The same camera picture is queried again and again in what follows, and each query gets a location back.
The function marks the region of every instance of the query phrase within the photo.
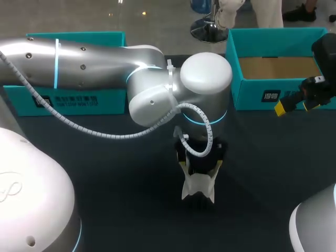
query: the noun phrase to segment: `black logo label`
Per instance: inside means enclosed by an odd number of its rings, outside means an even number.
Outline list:
[[[50,105],[53,107],[53,103],[51,102],[51,99],[49,96],[42,96],[42,98]],[[39,101],[34,97],[32,96],[32,99],[36,105],[36,107],[38,108],[44,108],[43,105],[41,103],[39,103]]]
[[[277,102],[281,90],[265,90],[261,102]]]

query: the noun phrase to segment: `sneaker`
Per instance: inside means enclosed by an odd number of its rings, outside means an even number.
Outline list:
[[[296,22],[296,21],[305,21],[313,22],[316,20],[316,7],[312,12],[307,12],[304,4],[301,7],[298,7],[295,10],[286,12],[282,15],[283,21]]]

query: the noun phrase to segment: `gray floor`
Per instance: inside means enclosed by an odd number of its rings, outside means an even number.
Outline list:
[[[327,26],[332,0],[319,0],[318,20],[313,24],[287,26]],[[300,0],[283,0],[284,10]],[[223,53],[225,43],[201,43],[189,34],[190,25],[202,15],[193,12],[190,0],[0,0],[0,37],[26,33],[122,30],[129,45],[149,44],[166,55],[201,51]],[[255,27],[252,11],[240,12],[237,27]]]

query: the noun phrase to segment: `dark tabletop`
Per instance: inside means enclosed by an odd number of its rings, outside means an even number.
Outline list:
[[[171,56],[181,66],[188,56]],[[142,128],[129,115],[70,117],[101,132]],[[303,200],[336,182],[336,112],[235,111],[215,205],[182,202],[184,175],[173,123],[141,139],[110,141],[52,117],[17,118],[30,141],[58,161],[76,191],[88,252],[292,252],[288,223]]]

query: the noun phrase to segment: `white spiral cable wrap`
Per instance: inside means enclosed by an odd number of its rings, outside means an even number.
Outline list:
[[[70,127],[79,130],[83,133],[89,134],[89,135],[93,135],[96,137],[100,137],[100,138],[107,138],[107,139],[113,139],[113,140],[123,140],[123,139],[133,139],[133,138],[139,138],[142,137],[144,135],[149,134],[150,132],[156,130],[158,127],[160,127],[161,125],[163,125],[164,123],[166,123],[167,121],[169,121],[169,119],[171,119],[171,117],[175,116],[176,114],[176,109],[172,109],[170,110],[159,122],[157,122],[154,126],[151,126],[150,128],[141,131],[139,133],[135,133],[135,134],[128,134],[128,135],[113,135],[113,134],[105,134],[105,133],[101,133],[101,132],[97,132],[94,130],[89,130],[85,127],[82,127],[72,121],[70,121],[69,119],[67,119],[66,117],[64,117],[63,115],[61,115],[59,112],[57,112],[52,106],[50,106],[41,96],[40,94],[32,87],[32,85],[27,81],[27,79],[20,73],[20,71],[7,59],[7,57],[0,51],[0,59],[9,66],[9,68],[13,71],[13,73],[15,74],[15,76],[21,81],[21,83],[29,90],[29,92],[31,93],[32,96],[34,96],[36,98],[36,100],[43,105],[43,107],[45,107],[52,115],[54,115],[57,119],[59,119],[61,122],[69,125]],[[207,156],[212,148],[212,144],[213,144],[213,134],[212,134],[212,129],[211,129],[211,125],[209,122],[209,119],[207,118],[207,116],[205,115],[205,113],[197,106],[190,104],[190,103],[181,103],[179,105],[176,106],[176,108],[178,109],[191,109],[194,110],[197,114],[199,114],[199,116],[202,118],[203,122],[205,123],[206,126],[206,131],[207,131],[207,146],[205,148],[205,150],[203,152],[197,152],[195,150],[193,150],[188,143],[186,142],[186,140],[184,139],[183,136],[183,132],[181,130],[180,127],[176,127],[176,131],[178,133],[178,137],[180,138],[183,146],[186,148],[186,150],[188,152],[190,152],[191,155],[194,156],[198,156],[198,157],[204,157]]]

